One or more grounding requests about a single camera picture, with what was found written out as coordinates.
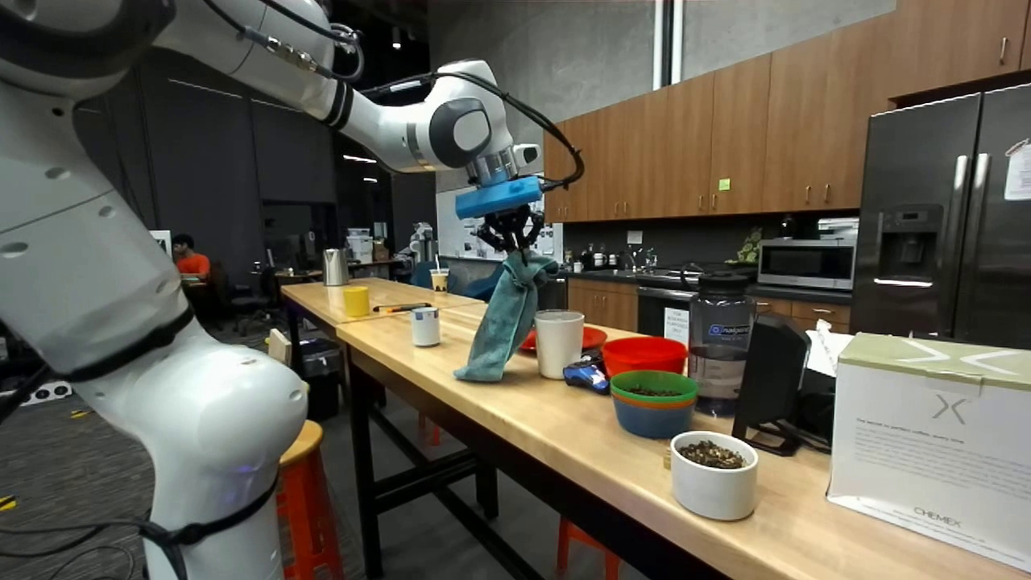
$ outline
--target red bowl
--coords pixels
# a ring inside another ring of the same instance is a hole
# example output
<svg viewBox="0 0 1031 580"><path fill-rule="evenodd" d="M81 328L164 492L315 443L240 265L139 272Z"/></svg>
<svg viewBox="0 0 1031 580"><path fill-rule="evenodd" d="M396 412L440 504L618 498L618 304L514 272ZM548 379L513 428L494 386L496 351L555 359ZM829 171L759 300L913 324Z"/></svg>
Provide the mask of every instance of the red bowl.
<svg viewBox="0 0 1031 580"><path fill-rule="evenodd" d="M634 338L616 338L603 349L605 374L624 374L624 371L670 371L684 374L685 365L685 344L658 338L658 335L634 335Z"/></svg>
<svg viewBox="0 0 1031 580"><path fill-rule="evenodd" d="M609 335L603 328L583 324L583 351L605 344L605 338ZM536 328L518 340L518 351L539 355L539 330Z"/></svg>

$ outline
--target person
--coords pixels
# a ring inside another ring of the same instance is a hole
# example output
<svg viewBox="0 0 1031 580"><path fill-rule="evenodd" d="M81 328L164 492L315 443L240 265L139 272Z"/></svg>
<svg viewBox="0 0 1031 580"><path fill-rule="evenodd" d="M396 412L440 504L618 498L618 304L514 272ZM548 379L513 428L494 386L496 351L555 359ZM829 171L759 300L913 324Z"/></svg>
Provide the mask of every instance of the person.
<svg viewBox="0 0 1031 580"><path fill-rule="evenodd" d="M171 242L175 266L180 269L182 283L209 287L213 281L213 256L194 247L190 234L175 234Z"/></svg>

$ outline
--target white bowl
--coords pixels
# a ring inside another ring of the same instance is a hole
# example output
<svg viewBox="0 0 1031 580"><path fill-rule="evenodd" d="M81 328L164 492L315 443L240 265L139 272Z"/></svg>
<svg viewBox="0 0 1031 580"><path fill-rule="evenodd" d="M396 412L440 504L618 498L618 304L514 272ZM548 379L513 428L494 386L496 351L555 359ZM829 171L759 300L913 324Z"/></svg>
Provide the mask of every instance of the white bowl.
<svg viewBox="0 0 1031 580"><path fill-rule="evenodd" d="M705 466L681 453L681 448L711 441L742 458L742 466ZM670 437L674 498L705 519L747 519L752 513L759 453L722 431L681 431Z"/></svg>

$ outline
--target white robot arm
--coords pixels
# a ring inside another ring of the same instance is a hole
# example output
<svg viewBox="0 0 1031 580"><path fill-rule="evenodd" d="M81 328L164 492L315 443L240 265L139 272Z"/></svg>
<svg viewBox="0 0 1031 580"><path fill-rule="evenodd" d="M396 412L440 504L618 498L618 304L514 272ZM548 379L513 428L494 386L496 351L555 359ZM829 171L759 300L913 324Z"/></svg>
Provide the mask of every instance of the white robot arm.
<svg viewBox="0 0 1031 580"><path fill-rule="evenodd" d="M467 168L479 189L460 216L542 196L539 176L518 174L483 60L440 66L421 104L377 106L333 75L333 52L351 43L315 0L0 0L0 319L147 448L153 580L280 576L266 490L305 386L197 324L178 269L82 153L69 110L162 46L336 126L391 168Z"/></svg>

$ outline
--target wooden table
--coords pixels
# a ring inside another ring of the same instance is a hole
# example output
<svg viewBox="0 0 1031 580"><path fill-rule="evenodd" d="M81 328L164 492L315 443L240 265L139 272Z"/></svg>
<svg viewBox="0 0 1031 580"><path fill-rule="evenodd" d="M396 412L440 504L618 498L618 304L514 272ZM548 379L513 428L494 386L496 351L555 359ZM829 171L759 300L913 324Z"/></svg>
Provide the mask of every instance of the wooden table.
<svg viewBox="0 0 1031 580"><path fill-rule="evenodd" d="M435 295L391 281L354 283L369 287L384 313L351 323L336 307L342 291L322 283L283 287L283 295L333 324L351 349L354 366L384 376L470 448L489 451L504 473L648 576L685 576L684 567L693 562L729 576L1022 576L978 553L831 504L829 458L806 448L794 458L759 453L750 519L700 519L670 497L667 443L618 428L609 397L544 379L526 355L508 359L496 386L453 379L483 304L440 295L440 344L412 349L409 319L387 309ZM694 415L694 428L732 424Z"/></svg>

